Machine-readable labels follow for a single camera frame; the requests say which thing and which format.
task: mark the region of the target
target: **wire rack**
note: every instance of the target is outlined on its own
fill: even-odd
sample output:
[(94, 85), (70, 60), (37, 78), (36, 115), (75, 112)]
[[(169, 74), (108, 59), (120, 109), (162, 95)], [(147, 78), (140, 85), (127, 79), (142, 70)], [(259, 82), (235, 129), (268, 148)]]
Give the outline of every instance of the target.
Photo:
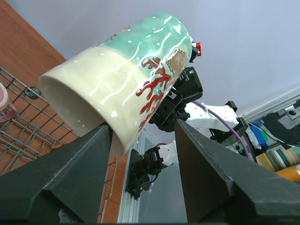
[[(0, 124), (0, 176), (78, 137), (41, 97), (38, 88), (27, 87), (2, 67), (0, 82), (18, 111), (16, 118)], [(103, 221), (113, 193), (117, 163), (116, 158), (110, 157), (98, 222)]]

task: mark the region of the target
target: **brown wood surface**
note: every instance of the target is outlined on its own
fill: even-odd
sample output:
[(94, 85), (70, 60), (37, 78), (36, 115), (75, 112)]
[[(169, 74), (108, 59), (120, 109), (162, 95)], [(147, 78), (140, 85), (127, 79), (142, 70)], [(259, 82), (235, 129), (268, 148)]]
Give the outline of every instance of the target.
[[(38, 78), (41, 74), (64, 61), (65, 59), (20, 15), (4, 0), (0, 0), (0, 67), (13, 74), (13, 76), (25, 85), (38, 86)], [(0, 76), (0, 82), (4, 85), (9, 84), (9, 81), (4, 79), (3, 76)], [(11, 90), (8, 90), (10, 101), (14, 102), (22, 118), (31, 120), (32, 126), (27, 126), (26, 129), (24, 129), (21, 125), (16, 123), (0, 125), (2, 126), (2, 131), (4, 131), (0, 134), (0, 143), (5, 143), (6, 146), (8, 145), (7, 143), (12, 143), (13, 147), (11, 149), (24, 150), (25, 153), (22, 153), (23, 156), (27, 154), (35, 155), (35, 152), (31, 149), (40, 150), (43, 154), (46, 154), (49, 152), (51, 145), (43, 145), (43, 140), (41, 140), (39, 136), (43, 136), (44, 134), (35, 130), (35, 127), (41, 127), (43, 124), (44, 126), (41, 130), (46, 133), (52, 132), (51, 136), (56, 139), (60, 139), (65, 135), (64, 138), (61, 139), (61, 143), (69, 143), (75, 139), (73, 134), (67, 134), (68, 131), (62, 126), (59, 126), (59, 123), (63, 121), (58, 116), (54, 118), (59, 123), (50, 120), (49, 116), (45, 114), (47, 113), (52, 117), (55, 115), (55, 112), (50, 107), (47, 107), (44, 101), (41, 99), (29, 99), (31, 103), (40, 109), (44, 109), (43, 113), (40, 113), (40, 111), (32, 105), (28, 107), (29, 103), (17, 95), (21, 93), (22, 90), (16, 88), (16, 85), (24, 88), (24, 86), (17, 81), (11, 84), (9, 86)], [(18, 119), (18, 121), (24, 126), (27, 124), (23, 120)], [(11, 137), (14, 137), (20, 142), (14, 141)], [(126, 161), (127, 156), (118, 159), (115, 184), (112, 197), (107, 203), (104, 222), (117, 221)], [(12, 153), (7, 148), (0, 146), (0, 175), (5, 169), (6, 172), (9, 172), (27, 162), (28, 160), (18, 157), (18, 155)], [(113, 166), (109, 168), (110, 177), (112, 176)], [(109, 195), (110, 185), (111, 183), (108, 182), (105, 186), (104, 198)]]

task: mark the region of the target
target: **mug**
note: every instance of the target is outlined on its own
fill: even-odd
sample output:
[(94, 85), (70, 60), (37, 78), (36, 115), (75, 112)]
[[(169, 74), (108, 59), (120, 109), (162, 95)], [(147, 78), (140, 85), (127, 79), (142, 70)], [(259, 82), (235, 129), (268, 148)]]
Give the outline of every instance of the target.
[(17, 109), (9, 101), (6, 88), (0, 83), (0, 123), (7, 122), (17, 116)]
[(126, 154), (192, 54), (175, 17), (149, 15), (51, 69), (39, 79), (50, 106), (79, 135), (106, 121), (111, 155)]

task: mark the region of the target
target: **gray panel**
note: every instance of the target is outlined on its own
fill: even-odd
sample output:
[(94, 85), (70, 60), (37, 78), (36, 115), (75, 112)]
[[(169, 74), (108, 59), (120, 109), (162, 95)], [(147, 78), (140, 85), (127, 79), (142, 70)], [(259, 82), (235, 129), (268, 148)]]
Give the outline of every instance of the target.
[[(151, 140), (145, 138), (145, 150), (153, 147)], [(178, 164), (163, 169), (151, 192), (141, 194), (139, 222), (187, 222)]]

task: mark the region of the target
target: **gray wall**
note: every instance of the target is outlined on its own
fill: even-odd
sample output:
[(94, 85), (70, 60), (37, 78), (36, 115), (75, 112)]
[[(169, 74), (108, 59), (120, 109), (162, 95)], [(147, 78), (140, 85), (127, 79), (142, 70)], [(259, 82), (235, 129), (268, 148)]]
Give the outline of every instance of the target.
[(300, 85), (299, 0), (7, 0), (64, 57), (168, 12), (202, 43), (200, 101), (242, 114)]

